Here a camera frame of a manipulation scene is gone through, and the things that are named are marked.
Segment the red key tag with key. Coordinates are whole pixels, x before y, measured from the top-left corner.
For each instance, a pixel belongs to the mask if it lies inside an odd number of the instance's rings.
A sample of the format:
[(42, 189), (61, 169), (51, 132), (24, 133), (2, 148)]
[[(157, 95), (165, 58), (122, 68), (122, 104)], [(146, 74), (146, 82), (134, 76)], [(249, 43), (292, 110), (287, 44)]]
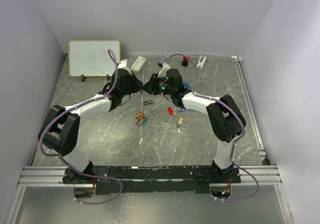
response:
[(167, 108), (167, 111), (168, 111), (168, 113), (169, 113), (170, 115), (174, 115), (174, 111), (173, 111), (173, 109), (172, 109), (171, 107), (168, 107), (168, 108)]

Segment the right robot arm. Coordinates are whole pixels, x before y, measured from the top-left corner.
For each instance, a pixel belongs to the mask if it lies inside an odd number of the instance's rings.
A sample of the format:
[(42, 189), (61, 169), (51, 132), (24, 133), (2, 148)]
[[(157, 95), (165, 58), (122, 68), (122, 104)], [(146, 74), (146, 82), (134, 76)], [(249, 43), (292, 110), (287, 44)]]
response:
[(216, 182), (228, 179), (234, 167), (236, 143), (244, 136), (246, 121), (230, 95), (210, 97), (186, 88), (177, 69), (169, 69), (165, 76), (152, 74), (142, 90), (153, 95), (169, 95), (173, 104), (206, 114), (215, 136), (220, 140), (213, 160), (212, 176)]

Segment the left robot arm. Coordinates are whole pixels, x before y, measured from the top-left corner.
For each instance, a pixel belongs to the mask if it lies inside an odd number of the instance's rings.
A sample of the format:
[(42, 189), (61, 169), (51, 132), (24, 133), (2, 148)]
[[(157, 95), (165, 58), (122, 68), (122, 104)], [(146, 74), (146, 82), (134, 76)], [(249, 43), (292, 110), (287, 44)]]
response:
[(45, 156), (59, 157), (75, 172), (81, 183), (93, 178), (93, 163), (76, 147), (80, 126), (88, 120), (114, 110), (123, 98), (137, 93), (142, 82), (129, 70), (115, 70), (111, 81), (93, 97), (75, 104), (50, 108), (38, 134), (40, 151)]

